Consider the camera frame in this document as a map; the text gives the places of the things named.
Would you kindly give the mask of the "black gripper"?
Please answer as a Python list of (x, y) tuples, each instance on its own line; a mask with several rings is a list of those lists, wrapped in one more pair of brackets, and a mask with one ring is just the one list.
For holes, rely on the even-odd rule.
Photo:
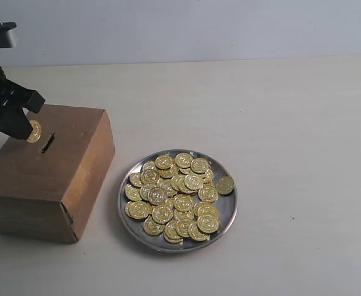
[[(19, 107), (4, 111), (3, 103)], [(25, 115), (23, 108), (33, 113), (39, 113), (46, 100), (34, 89), (7, 80), (0, 66), (0, 132), (14, 139), (26, 140), (33, 131), (30, 121)]]

